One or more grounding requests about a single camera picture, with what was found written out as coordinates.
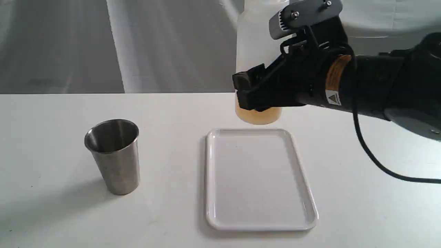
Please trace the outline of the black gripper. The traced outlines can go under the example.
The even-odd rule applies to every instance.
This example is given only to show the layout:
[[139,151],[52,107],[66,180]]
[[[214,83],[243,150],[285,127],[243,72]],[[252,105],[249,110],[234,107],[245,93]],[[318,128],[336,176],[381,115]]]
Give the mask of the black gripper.
[[282,63],[263,63],[233,75],[238,105],[262,112],[274,107],[343,107],[341,80],[352,68],[352,49],[341,21],[297,31],[282,43]]

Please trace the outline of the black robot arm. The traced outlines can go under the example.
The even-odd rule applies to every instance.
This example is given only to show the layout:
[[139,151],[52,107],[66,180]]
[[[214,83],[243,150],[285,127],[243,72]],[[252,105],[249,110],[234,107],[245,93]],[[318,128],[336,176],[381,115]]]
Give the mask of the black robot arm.
[[320,106],[440,141],[440,33],[410,49],[355,55],[335,17],[299,28],[280,52],[269,66],[233,75],[241,108]]

